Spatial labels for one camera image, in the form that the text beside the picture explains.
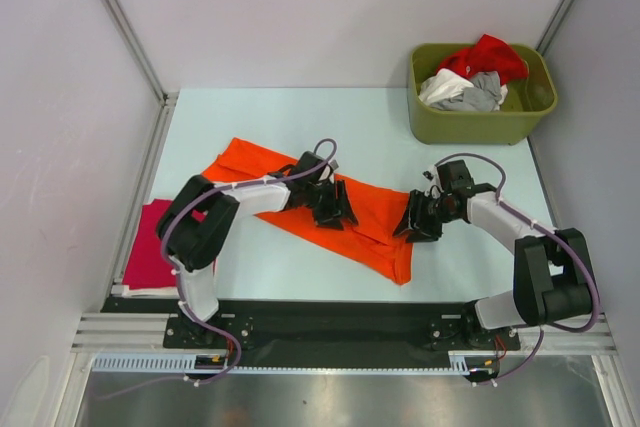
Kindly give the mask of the orange t-shirt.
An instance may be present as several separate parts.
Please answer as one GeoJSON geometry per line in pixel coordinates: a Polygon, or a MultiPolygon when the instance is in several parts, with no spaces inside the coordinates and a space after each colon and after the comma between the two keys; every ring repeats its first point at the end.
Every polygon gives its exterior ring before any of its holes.
{"type": "MultiPolygon", "coordinates": [[[[202,175],[210,181],[234,182],[258,178],[294,159],[240,138],[233,138],[202,175]]],[[[413,246],[393,231],[405,211],[407,193],[376,187],[339,174],[346,184],[358,223],[342,231],[317,227],[311,211],[297,208],[258,217],[319,247],[361,263],[397,285],[411,280],[413,246]]]]}

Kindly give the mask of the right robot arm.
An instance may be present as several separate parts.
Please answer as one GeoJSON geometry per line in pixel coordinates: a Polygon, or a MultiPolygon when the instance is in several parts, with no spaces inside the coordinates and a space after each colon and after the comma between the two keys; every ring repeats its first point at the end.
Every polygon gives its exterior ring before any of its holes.
{"type": "Polygon", "coordinates": [[[464,221],[497,240],[513,256],[511,290],[467,303],[460,335],[484,348],[497,333],[524,327],[572,332],[567,320],[588,316],[577,332],[589,331],[601,301],[584,235],[577,229],[547,227],[507,202],[502,185],[476,182],[466,154],[438,161],[424,174],[425,190],[413,190],[393,234],[408,243],[435,242],[445,224],[464,221]]]}

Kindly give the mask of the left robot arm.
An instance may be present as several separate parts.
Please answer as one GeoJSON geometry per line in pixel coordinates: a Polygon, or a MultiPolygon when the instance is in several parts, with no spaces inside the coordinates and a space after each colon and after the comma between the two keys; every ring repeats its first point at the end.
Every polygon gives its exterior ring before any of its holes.
{"type": "Polygon", "coordinates": [[[176,281],[179,309],[188,319],[185,332],[197,345],[210,346],[220,336],[236,340],[215,317],[220,308],[215,264],[235,222],[304,207],[318,228],[341,231],[359,224],[336,170],[331,157],[306,151],[296,163],[259,178],[220,183],[195,175],[186,182],[157,223],[156,235],[176,281]]]}

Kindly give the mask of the white t-shirt in bin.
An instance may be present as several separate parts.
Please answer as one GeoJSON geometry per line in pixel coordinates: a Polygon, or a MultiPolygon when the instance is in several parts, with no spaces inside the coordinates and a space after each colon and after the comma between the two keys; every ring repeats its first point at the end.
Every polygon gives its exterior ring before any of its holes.
{"type": "Polygon", "coordinates": [[[471,81],[449,69],[440,69],[435,75],[426,79],[420,86],[418,98],[425,105],[450,100],[461,95],[466,88],[473,88],[471,81]]]}

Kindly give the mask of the olive green plastic bin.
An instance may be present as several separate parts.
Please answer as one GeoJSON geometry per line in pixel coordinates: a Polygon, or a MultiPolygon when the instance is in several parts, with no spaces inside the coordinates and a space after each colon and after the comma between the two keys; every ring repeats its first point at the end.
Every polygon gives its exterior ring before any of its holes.
{"type": "Polygon", "coordinates": [[[509,144],[558,98],[543,57],[521,44],[422,44],[408,69],[411,131],[425,144],[509,144]]]}

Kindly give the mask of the grey t-shirt in bin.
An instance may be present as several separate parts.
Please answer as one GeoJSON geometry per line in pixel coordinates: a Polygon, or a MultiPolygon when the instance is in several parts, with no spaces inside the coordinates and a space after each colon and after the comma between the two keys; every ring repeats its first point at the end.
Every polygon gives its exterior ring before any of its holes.
{"type": "Polygon", "coordinates": [[[500,109],[506,100],[508,87],[500,85],[496,72],[479,73],[469,81],[473,88],[466,88],[461,95],[428,106],[450,112],[490,113],[500,109]]]}

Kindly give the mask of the red t-shirt in bin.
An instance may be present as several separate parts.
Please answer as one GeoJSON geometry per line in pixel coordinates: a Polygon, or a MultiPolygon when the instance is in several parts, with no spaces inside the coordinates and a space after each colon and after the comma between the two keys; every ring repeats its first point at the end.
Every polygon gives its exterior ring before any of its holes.
{"type": "Polygon", "coordinates": [[[500,85],[525,79],[529,75],[524,60],[507,43],[488,34],[484,34],[472,46],[465,47],[446,57],[437,67],[470,80],[479,73],[496,72],[500,85]]]}

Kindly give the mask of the folded magenta t-shirt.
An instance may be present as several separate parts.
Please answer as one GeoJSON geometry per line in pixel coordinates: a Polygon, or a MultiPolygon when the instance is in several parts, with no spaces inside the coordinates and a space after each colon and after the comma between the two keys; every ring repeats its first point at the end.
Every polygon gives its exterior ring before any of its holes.
{"type": "Polygon", "coordinates": [[[161,241],[156,226],[171,204],[170,200],[154,199],[142,206],[124,276],[125,296],[160,296],[176,293],[172,267],[161,255],[161,241]]]}

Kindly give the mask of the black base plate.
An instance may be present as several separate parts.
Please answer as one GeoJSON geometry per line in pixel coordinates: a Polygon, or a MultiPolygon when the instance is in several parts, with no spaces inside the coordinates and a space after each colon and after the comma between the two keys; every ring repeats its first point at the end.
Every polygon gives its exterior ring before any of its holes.
{"type": "Polygon", "coordinates": [[[462,303],[223,300],[209,322],[233,334],[240,364],[256,368],[420,369],[448,365],[451,351],[517,352],[502,330],[470,346],[462,303]]]}

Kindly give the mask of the left aluminium corner post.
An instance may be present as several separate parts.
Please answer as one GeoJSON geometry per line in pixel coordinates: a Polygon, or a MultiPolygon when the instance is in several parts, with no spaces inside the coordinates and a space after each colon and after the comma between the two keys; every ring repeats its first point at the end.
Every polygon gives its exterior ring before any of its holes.
{"type": "Polygon", "coordinates": [[[140,41],[139,36],[129,20],[120,0],[100,0],[113,22],[116,31],[121,37],[125,48],[136,67],[138,68],[143,80],[151,91],[155,100],[163,106],[168,98],[168,93],[163,88],[156,70],[140,41]]]}

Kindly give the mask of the aluminium frame rail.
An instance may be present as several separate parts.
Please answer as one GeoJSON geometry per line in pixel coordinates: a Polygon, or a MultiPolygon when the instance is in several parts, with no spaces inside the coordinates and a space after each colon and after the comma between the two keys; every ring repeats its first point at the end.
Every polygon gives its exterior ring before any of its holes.
{"type": "MultiPolygon", "coordinates": [[[[74,353],[158,352],[170,314],[85,313],[71,344],[74,353]]],[[[545,328],[542,356],[614,355],[617,349],[605,317],[584,333],[545,328]]]]}

